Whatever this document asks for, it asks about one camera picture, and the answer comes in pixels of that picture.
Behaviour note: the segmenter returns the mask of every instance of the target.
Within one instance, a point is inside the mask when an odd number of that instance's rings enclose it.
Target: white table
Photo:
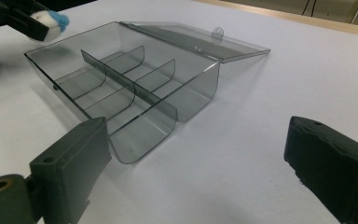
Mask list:
[[[289,119],[316,119],[358,141],[358,35],[187,0],[100,0],[65,11],[65,38],[110,21],[178,21],[268,47],[223,64],[217,93],[133,165],[111,161],[80,223],[337,223],[283,160]],[[78,124],[0,28],[0,175]]]

